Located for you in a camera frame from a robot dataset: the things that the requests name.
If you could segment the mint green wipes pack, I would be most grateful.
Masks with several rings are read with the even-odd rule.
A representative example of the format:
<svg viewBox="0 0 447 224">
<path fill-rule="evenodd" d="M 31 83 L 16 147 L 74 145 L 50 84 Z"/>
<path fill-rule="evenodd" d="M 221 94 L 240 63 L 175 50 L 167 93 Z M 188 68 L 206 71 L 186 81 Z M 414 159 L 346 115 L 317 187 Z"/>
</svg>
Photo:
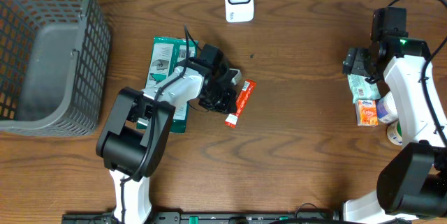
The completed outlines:
<svg viewBox="0 0 447 224">
<path fill-rule="evenodd" d="M 366 77 L 351 74 L 347 75 L 347 80 L 353 95 L 353 103 L 358 100 L 379 100 L 381 98 L 377 84 L 368 83 Z"/>
</svg>

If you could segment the red snack bar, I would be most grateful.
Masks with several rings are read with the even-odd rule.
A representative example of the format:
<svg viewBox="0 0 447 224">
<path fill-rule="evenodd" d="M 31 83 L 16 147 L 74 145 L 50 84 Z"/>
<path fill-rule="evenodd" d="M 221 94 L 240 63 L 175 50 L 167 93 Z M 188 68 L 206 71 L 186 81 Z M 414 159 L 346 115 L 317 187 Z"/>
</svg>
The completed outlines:
<svg viewBox="0 0 447 224">
<path fill-rule="evenodd" d="M 231 127 L 231 128 L 236 127 L 237 121 L 238 121 L 241 113 L 243 112 L 244 108 L 246 107 L 248 100 L 249 100 L 254 88 L 256 87 L 256 85 L 257 85 L 257 83 L 253 80 L 246 79 L 244 81 L 242 90 L 239 93 L 239 96 L 237 97 L 237 100 L 236 100 L 237 111 L 235 113 L 230 113 L 225 120 L 225 124 L 228 127 Z"/>
</svg>

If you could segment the orange Kleenex tissue pack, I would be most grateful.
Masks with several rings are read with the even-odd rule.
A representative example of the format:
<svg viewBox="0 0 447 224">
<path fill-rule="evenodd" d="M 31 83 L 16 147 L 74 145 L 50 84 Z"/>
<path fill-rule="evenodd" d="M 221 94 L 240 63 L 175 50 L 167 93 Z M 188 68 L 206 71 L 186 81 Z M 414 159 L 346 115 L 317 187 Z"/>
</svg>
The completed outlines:
<svg viewBox="0 0 447 224">
<path fill-rule="evenodd" d="M 376 102 L 374 100 L 357 100 L 355 103 L 357 124 L 359 126 L 377 126 L 379 124 Z"/>
</svg>

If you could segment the white blue label jar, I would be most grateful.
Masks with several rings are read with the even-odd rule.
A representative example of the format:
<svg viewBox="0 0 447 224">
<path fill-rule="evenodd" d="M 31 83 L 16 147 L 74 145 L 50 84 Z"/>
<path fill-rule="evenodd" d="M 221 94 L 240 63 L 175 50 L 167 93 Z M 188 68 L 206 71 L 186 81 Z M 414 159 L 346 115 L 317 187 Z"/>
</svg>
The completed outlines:
<svg viewBox="0 0 447 224">
<path fill-rule="evenodd" d="M 376 112 L 381 123 L 391 124 L 398 120 L 397 108 L 390 91 L 377 101 Z"/>
</svg>

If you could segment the green white 3M package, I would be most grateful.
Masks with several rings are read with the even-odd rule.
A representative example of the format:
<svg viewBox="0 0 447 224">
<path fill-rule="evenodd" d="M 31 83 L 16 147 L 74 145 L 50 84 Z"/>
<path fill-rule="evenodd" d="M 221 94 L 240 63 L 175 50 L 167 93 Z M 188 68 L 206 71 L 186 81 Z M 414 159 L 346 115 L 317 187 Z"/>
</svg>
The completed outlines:
<svg viewBox="0 0 447 224">
<path fill-rule="evenodd" d="M 187 103 L 197 98 L 204 77 L 192 69 L 197 47 L 192 40 L 154 38 L 152 57 L 143 96 L 172 103 L 175 107 L 171 133 L 183 134 L 188 119 Z"/>
</svg>

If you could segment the green lid jar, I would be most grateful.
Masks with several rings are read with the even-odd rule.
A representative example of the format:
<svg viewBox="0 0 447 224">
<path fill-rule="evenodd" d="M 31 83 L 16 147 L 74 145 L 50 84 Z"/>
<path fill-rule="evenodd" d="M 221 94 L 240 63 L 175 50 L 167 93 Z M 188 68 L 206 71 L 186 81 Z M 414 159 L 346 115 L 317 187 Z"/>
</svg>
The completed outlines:
<svg viewBox="0 0 447 224">
<path fill-rule="evenodd" d="M 402 130 L 400 122 L 396 121 L 387 127 L 386 131 L 388 139 L 397 146 L 402 146 Z"/>
</svg>

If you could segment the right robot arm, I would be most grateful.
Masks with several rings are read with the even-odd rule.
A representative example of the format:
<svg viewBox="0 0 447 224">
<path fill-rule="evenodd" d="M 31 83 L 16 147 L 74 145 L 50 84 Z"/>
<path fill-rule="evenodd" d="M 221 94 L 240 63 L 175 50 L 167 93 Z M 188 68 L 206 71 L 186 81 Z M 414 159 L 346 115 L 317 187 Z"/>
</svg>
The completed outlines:
<svg viewBox="0 0 447 224">
<path fill-rule="evenodd" d="M 409 38 L 406 9 L 374 11 L 368 48 L 352 47 L 344 74 L 370 84 L 383 80 L 393 95 L 402 150 L 381 171 L 376 190 L 343 204 L 347 223 L 446 217 L 446 115 L 432 79 L 430 50 Z"/>
</svg>

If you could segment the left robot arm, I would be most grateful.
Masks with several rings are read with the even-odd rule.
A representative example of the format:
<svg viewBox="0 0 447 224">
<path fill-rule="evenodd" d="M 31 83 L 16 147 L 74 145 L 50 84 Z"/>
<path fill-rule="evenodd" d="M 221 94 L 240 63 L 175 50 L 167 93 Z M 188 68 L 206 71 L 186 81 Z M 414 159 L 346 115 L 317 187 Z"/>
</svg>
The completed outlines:
<svg viewBox="0 0 447 224">
<path fill-rule="evenodd" d="M 121 89 L 96 145 L 115 185 L 113 223 L 145 223 L 152 211 L 149 178 L 161 162 L 175 110 L 190 100 L 210 112 L 237 112 L 242 79 L 223 52 L 204 45 L 198 57 L 178 62 L 171 75 L 142 90 Z"/>
</svg>

